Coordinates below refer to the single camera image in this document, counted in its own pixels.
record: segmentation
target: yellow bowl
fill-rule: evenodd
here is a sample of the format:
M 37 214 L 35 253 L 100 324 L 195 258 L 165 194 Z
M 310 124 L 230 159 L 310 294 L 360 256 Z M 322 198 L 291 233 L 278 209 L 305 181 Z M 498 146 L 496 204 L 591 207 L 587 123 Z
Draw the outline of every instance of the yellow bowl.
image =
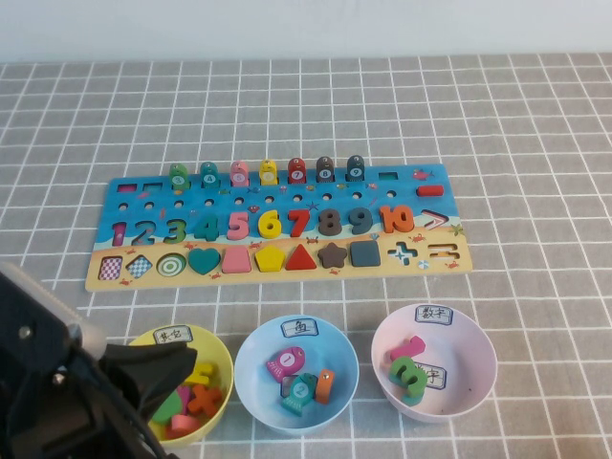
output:
M 197 362 L 214 362 L 216 364 L 217 372 L 212 378 L 213 384 L 218 384 L 224 395 L 223 403 L 217 414 L 195 432 L 191 432 L 185 437 L 166 440 L 164 438 L 164 427 L 152 421 L 149 423 L 149 427 L 164 447 L 183 448 L 202 440 L 219 424 L 233 389 L 233 362 L 226 345 L 209 330 L 196 325 L 178 324 L 156 328 L 134 339 L 130 342 L 130 346 L 144 346 L 172 341 L 186 341 L 188 347 L 198 352 Z

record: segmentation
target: heart shape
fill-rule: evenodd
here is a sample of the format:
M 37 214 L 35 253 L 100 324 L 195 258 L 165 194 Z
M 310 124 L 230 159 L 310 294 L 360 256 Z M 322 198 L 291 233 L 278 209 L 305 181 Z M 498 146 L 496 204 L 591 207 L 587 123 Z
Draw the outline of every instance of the heart shape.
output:
M 193 249 L 187 257 L 189 266 L 198 274 L 210 273 L 221 261 L 221 254 L 215 249 Z

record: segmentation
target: pink number 5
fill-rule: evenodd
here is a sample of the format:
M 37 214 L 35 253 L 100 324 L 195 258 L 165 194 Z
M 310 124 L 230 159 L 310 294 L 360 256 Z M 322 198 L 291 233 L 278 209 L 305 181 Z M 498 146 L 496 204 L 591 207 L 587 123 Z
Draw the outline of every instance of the pink number 5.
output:
M 228 239 L 239 241 L 249 235 L 249 214 L 234 212 L 229 216 Z

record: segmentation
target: white wall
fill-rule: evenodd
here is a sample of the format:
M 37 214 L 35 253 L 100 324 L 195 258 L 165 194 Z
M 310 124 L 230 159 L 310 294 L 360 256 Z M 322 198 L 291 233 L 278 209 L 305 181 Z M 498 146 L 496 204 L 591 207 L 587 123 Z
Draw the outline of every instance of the white wall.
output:
M 0 61 L 611 49 L 610 0 L 0 0 Z

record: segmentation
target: metal screw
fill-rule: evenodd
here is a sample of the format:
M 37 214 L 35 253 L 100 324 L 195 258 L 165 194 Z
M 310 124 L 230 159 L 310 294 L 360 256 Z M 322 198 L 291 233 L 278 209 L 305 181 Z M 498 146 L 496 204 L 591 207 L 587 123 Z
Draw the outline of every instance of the metal screw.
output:
M 28 325 L 24 325 L 19 329 L 18 334 L 19 339 L 28 339 L 32 336 L 32 328 L 30 328 Z

